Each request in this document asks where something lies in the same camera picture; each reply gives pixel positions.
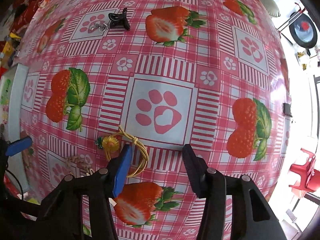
white pillow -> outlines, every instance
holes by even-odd
[[[271,17],[280,17],[279,8],[274,0],[260,0]]]

pink checkered tablecloth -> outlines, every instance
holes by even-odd
[[[123,8],[129,31],[91,30]],[[150,158],[127,183],[141,189],[140,182],[152,182],[178,193],[161,200],[166,208],[156,210],[154,202],[137,220],[112,209],[119,239],[195,239],[205,200],[191,190],[182,146],[190,143],[223,174],[248,174],[270,195],[290,128],[282,114],[290,102],[283,58],[280,36],[259,0],[46,0],[19,54],[29,67],[21,132],[34,142],[33,154],[23,155],[33,196],[41,200],[58,185],[70,156],[95,170],[105,167],[94,141],[121,125]],[[71,78],[83,87],[69,98],[64,85],[73,87]],[[70,114],[62,114],[64,106]],[[132,166],[139,158],[134,148]],[[76,163],[71,170],[85,174]],[[225,239],[231,206],[228,196]],[[90,229],[86,198],[83,214]]]

red plastic chair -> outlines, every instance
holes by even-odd
[[[320,188],[320,171],[315,170],[316,156],[303,148],[301,150],[309,155],[304,165],[292,164],[290,171],[301,176],[300,185],[289,185],[289,187],[308,192],[315,192]]]

black cable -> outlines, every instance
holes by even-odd
[[[21,191],[21,200],[23,200],[23,190],[22,190],[20,181],[17,179],[17,177],[16,177],[11,171],[8,170],[8,167],[6,168],[6,171],[7,171],[8,173],[10,173],[10,174],[12,175],[12,177],[14,177],[14,179],[18,182],[19,187],[20,187],[20,191]]]

blue gripper pad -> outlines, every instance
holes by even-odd
[[[120,155],[123,155],[122,161],[115,175],[115,186],[113,188],[112,194],[117,197],[124,186],[125,179],[128,175],[129,168],[131,166],[132,159],[132,147],[129,144],[124,145]]]
[[[19,152],[22,152],[25,149],[28,149],[31,146],[32,146],[32,139],[29,136],[27,136],[23,139],[10,143],[8,145],[5,155],[13,156]]]

